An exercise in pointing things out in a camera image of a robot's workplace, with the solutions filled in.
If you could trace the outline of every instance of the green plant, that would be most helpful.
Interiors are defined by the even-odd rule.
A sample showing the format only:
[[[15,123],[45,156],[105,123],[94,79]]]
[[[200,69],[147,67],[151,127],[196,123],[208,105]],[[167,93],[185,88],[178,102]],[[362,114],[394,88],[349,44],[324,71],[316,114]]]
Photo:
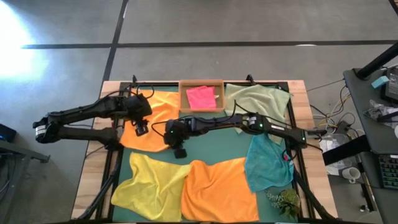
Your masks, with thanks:
[[[279,215],[284,214],[289,219],[296,219],[300,213],[300,197],[294,189],[283,190],[279,195],[273,195],[268,190],[266,192],[272,206],[280,209]]]

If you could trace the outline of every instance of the teal towel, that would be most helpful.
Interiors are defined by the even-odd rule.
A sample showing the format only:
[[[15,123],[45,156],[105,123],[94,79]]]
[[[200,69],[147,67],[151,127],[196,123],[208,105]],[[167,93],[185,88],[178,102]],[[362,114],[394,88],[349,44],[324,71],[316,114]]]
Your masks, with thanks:
[[[283,160],[284,149],[284,141],[278,145],[266,134],[252,138],[244,163],[251,192],[258,192],[272,186],[282,187],[293,180],[293,162]]]

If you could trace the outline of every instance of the green mat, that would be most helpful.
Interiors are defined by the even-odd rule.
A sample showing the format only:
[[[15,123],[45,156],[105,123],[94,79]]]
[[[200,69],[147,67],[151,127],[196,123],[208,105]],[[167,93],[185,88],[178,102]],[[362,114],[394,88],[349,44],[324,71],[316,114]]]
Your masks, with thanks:
[[[155,87],[155,90],[159,91],[178,91],[177,86],[170,87]],[[218,116],[226,116],[222,113],[200,113],[195,116],[201,116],[204,118],[213,118]],[[121,165],[121,171],[119,176],[119,184],[127,179],[131,179],[132,172],[129,165],[129,156],[132,152],[138,152],[141,154],[148,155],[152,159],[158,161],[169,162],[173,164],[186,165],[194,160],[205,161],[208,165],[216,164],[217,162],[226,161],[228,159],[236,159],[240,157],[246,157],[249,150],[252,135],[241,133],[237,134],[233,128],[221,129],[211,131],[208,134],[192,137],[188,141],[185,141],[184,148],[187,150],[188,156],[184,159],[174,158],[173,150],[164,150],[162,152],[142,152],[135,149],[125,148],[123,153],[123,160]],[[212,145],[206,145],[206,142],[212,142]],[[285,187],[272,187],[271,192],[278,194],[282,190],[291,189],[292,185],[286,185]],[[280,210],[274,208],[271,202],[268,200],[265,192],[258,192],[257,194],[257,207],[259,210],[260,222],[291,222],[286,216],[279,216]],[[132,212],[128,209],[115,206],[113,212],[114,222],[150,222],[150,220]]]

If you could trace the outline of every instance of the gray floor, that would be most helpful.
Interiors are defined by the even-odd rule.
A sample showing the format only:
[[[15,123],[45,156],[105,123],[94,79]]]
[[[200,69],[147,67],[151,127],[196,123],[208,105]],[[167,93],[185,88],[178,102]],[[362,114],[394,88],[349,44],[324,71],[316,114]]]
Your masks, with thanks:
[[[87,142],[38,144],[31,125],[49,111],[94,102],[109,54],[109,49],[12,46],[111,43],[121,4],[122,0],[0,1],[0,24],[6,25],[0,44],[7,43],[0,56],[0,123],[19,133],[19,145],[51,154],[49,164],[32,162],[9,223],[70,218]],[[398,36],[397,22],[387,0],[130,0],[119,42],[391,40]],[[242,80],[250,73],[255,79],[303,79],[313,88],[342,79],[343,70],[362,67],[387,48],[118,49],[110,80],[130,80],[133,74],[140,80]],[[342,86],[343,82],[310,91],[311,104],[329,112]],[[352,101],[345,111],[356,114]],[[354,127],[360,128],[356,119]],[[336,178],[330,182],[340,218],[381,223],[378,213],[359,212],[364,199],[358,185]]]

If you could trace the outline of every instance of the wooden table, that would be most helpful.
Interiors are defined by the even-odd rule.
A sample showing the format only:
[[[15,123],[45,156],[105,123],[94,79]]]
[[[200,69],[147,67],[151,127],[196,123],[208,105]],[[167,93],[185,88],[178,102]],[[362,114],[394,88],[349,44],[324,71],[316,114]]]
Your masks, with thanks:
[[[257,83],[261,82],[268,82],[268,83],[288,82],[289,91],[291,94],[293,94],[292,105],[293,105],[293,111],[297,127],[303,129],[314,128],[312,111],[310,109],[310,103],[308,101],[307,91],[305,89],[305,84],[303,80],[257,81]],[[100,97],[104,97],[108,93],[118,90],[120,84],[121,81],[104,82]],[[105,127],[111,127],[111,120],[96,118],[93,127],[95,129],[103,129]],[[309,141],[309,142],[311,144],[318,145],[317,141]],[[86,153],[88,154],[99,147],[101,147],[100,143],[95,141],[90,141]],[[307,177],[311,191],[314,193],[319,202],[326,208],[326,210],[334,217],[337,217],[335,201],[333,200],[321,152],[318,149],[314,149],[311,147],[304,149],[302,152],[303,152],[305,168],[307,171]],[[90,203],[93,201],[93,199],[96,197],[97,193],[99,192],[101,187],[101,181],[103,178],[106,153],[107,153],[106,150],[101,149],[85,159],[85,162],[83,164],[83,171],[80,177],[78,192],[76,195],[75,205],[73,207],[72,218],[79,217],[86,210],[86,208],[90,205]],[[299,191],[299,194],[302,200],[303,215],[305,217],[308,217],[308,210],[307,210],[305,196],[303,195],[302,191]],[[106,216],[106,214],[108,213],[108,205],[110,197],[111,197],[111,191],[109,190],[105,197],[103,216]]]

